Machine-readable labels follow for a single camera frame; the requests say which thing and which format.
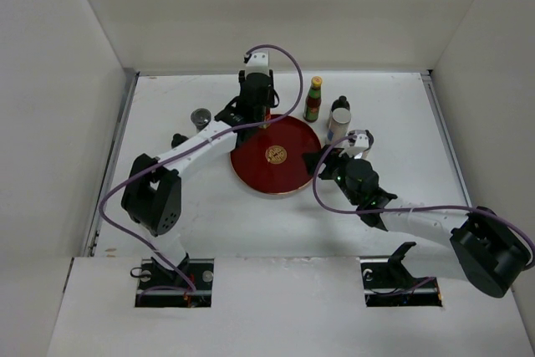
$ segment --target bottle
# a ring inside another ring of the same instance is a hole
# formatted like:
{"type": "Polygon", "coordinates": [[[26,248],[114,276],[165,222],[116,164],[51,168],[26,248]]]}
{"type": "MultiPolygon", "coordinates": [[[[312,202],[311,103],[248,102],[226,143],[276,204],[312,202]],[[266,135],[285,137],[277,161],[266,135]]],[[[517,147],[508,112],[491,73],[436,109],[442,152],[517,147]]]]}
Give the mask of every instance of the bottle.
{"type": "Polygon", "coordinates": [[[312,123],[319,117],[319,106],[321,105],[321,77],[312,77],[308,96],[304,104],[304,119],[312,123]]]}
{"type": "Polygon", "coordinates": [[[329,112],[329,119],[327,120],[327,128],[331,125],[331,120],[333,119],[333,110],[337,108],[351,110],[351,106],[349,106],[348,99],[345,96],[342,95],[333,102],[333,105],[331,106],[331,110],[329,112]]]}
{"type": "Polygon", "coordinates": [[[342,139],[347,135],[349,122],[351,121],[351,112],[345,108],[336,108],[333,111],[333,118],[329,125],[329,132],[325,139],[325,145],[331,145],[332,143],[342,139]]]}

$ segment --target white tabletop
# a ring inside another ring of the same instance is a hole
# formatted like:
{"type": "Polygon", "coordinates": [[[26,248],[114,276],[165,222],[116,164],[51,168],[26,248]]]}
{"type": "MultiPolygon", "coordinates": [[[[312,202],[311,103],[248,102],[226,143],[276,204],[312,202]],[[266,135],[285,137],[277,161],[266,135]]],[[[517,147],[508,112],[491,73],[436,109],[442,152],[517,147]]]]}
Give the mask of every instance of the white tabletop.
{"type": "Polygon", "coordinates": [[[48,357],[533,356],[514,298],[367,308],[358,258],[216,258],[209,309],[135,309],[138,258],[77,258],[48,357]]]}
{"type": "Polygon", "coordinates": [[[2,264],[0,356],[46,355],[71,259],[42,256],[2,264]]]}
{"type": "MultiPolygon", "coordinates": [[[[375,137],[369,154],[381,186],[407,201],[464,203],[456,173],[448,159],[436,118],[419,74],[305,72],[324,79],[324,104],[312,124],[321,141],[326,134],[329,106],[347,96],[351,128],[368,129],[375,137]]],[[[297,96],[295,73],[276,73],[280,106],[287,110],[297,96]]],[[[239,91],[236,74],[142,77],[135,89],[116,165],[114,185],[129,175],[140,154],[157,156],[170,149],[172,136],[194,135],[190,113],[199,107],[214,115],[239,91]]],[[[302,118],[304,99],[293,113],[302,118]]],[[[333,182],[320,182],[321,197],[330,206],[350,205],[333,182]]],[[[122,192],[108,204],[117,222],[137,229],[120,208],[122,192]]],[[[227,156],[199,171],[182,186],[181,240],[193,258],[322,257],[392,253],[412,236],[370,229],[357,217],[324,211],[309,186],[289,196],[266,196],[236,177],[227,156]]],[[[419,249],[435,247],[419,241],[419,249]]],[[[97,256],[147,256],[145,246],[103,224],[97,256]]]]}
{"type": "MultiPolygon", "coordinates": [[[[375,137],[369,160],[384,189],[428,205],[464,202],[419,74],[310,72],[306,81],[315,74],[324,78],[324,106],[312,124],[321,140],[329,104],[346,95],[351,127],[375,137]]],[[[284,111],[297,77],[276,74],[275,85],[284,111]]],[[[114,184],[139,154],[169,150],[176,132],[194,135],[194,109],[215,114],[237,91],[235,74],[141,78],[114,184]]],[[[303,101],[293,115],[302,113],[303,101]]],[[[468,282],[439,278],[443,308],[366,308],[355,256],[390,254],[412,236],[326,212],[310,187],[290,196],[259,194],[236,178],[226,156],[183,184],[182,242],[194,258],[216,258],[212,307],[134,309],[128,272],[149,254],[104,224],[96,255],[124,258],[76,260],[50,357],[532,355],[511,293],[489,298],[468,282]]],[[[334,183],[320,182],[319,191],[329,205],[349,208],[334,183]]],[[[108,212],[137,228],[120,209],[120,196],[108,212]]],[[[439,247],[416,240],[411,252],[439,247]]]]}

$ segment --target white panel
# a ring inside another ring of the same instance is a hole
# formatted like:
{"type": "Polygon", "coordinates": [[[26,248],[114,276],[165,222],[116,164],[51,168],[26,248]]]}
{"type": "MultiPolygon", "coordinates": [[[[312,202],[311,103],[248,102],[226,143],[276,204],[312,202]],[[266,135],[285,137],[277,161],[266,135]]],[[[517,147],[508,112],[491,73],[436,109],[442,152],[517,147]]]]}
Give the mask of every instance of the white panel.
{"type": "Polygon", "coordinates": [[[71,258],[0,265],[0,355],[46,355],[71,258]]]}
{"type": "Polygon", "coordinates": [[[218,258],[209,309],[134,309],[136,258],[77,258],[48,357],[533,356],[510,293],[366,308],[357,258],[218,258]]]}
{"type": "MultiPolygon", "coordinates": [[[[419,74],[305,72],[305,83],[316,74],[324,79],[324,105],[311,127],[322,143],[329,104],[344,94],[351,104],[350,127],[369,129],[375,137],[369,160],[384,189],[428,205],[464,202],[419,74]]],[[[274,80],[280,105],[273,113],[282,113],[297,97],[298,78],[295,73],[275,72],[274,80]]],[[[190,121],[194,109],[206,107],[214,115],[238,90],[237,74],[140,78],[114,185],[128,177],[137,156],[158,156],[169,150],[177,132],[194,135],[190,121]]],[[[303,103],[293,112],[300,119],[303,103]]],[[[332,181],[321,181],[318,188],[328,205],[351,208],[332,181]]],[[[138,225],[120,207],[121,196],[122,191],[110,200],[107,211],[117,222],[137,230],[138,225]]],[[[355,216],[326,212],[314,200],[310,186],[287,196],[251,190],[237,178],[228,156],[216,159],[184,184],[177,225],[184,247],[194,258],[378,255],[390,254],[403,241],[414,240],[411,235],[371,229],[355,216]]],[[[429,246],[418,243],[418,250],[429,246]]],[[[104,222],[96,253],[131,256],[148,252],[146,246],[104,222]]]]}
{"type": "Polygon", "coordinates": [[[0,0],[0,76],[0,256],[72,256],[125,75],[87,0],[0,0]]]}
{"type": "MultiPolygon", "coordinates": [[[[476,203],[535,238],[535,0],[475,0],[433,78],[476,203]]],[[[535,339],[535,273],[516,282],[535,339]]]]}
{"type": "Polygon", "coordinates": [[[257,43],[307,68],[431,68],[472,0],[90,0],[124,66],[232,69],[257,43]]]}

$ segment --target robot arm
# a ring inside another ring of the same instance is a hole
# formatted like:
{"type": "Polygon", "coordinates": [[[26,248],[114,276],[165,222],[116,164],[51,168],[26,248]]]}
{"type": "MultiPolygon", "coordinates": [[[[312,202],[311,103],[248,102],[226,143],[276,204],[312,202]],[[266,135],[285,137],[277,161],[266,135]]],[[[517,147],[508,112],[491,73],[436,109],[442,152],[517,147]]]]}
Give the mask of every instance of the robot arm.
{"type": "MultiPolygon", "coordinates": [[[[181,215],[182,183],[260,130],[258,127],[232,130],[234,127],[265,121],[269,118],[270,108],[277,106],[275,101],[278,96],[273,88],[273,72],[269,69],[268,53],[247,55],[245,64],[245,69],[240,71],[238,76],[240,94],[232,99],[204,130],[189,140],[180,136],[182,142],[175,143],[173,149],[156,157],[140,155],[132,165],[130,177],[157,164],[158,161],[179,155],[209,140],[207,145],[199,147],[188,157],[155,169],[130,183],[126,186],[121,200],[121,206],[134,222],[141,225],[145,237],[177,267],[187,260],[176,225],[181,215]],[[228,131],[226,134],[210,140],[225,130],[228,131]]],[[[171,267],[159,261],[159,257],[155,256],[154,259],[162,268],[172,272],[171,267]]]]}
{"type": "MultiPolygon", "coordinates": [[[[333,180],[370,227],[387,232],[404,232],[443,246],[435,255],[413,258],[405,254],[415,243],[406,243],[396,256],[398,269],[413,278],[438,276],[468,280],[483,293],[503,297],[524,269],[530,252],[509,230],[489,217],[452,211],[386,212],[385,208],[417,208],[379,187],[379,175],[363,159],[344,156],[334,148],[318,176],[333,180]]],[[[314,154],[305,155],[308,172],[314,172],[314,154]]],[[[491,212],[486,208],[479,209],[491,212]]]]}

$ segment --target red round tray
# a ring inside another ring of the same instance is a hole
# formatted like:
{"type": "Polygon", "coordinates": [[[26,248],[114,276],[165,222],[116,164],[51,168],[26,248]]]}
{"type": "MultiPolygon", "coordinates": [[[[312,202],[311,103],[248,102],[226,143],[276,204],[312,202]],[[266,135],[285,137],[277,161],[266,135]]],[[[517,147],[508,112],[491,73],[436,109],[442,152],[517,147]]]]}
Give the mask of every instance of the red round tray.
{"type": "Polygon", "coordinates": [[[289,116],[267,129],[260,129],[231,152],[231,163],[238,177],[254,190],[286,194],[310,182],[301,155],[319,150],[321,144],[314,130],[289,116]]]}

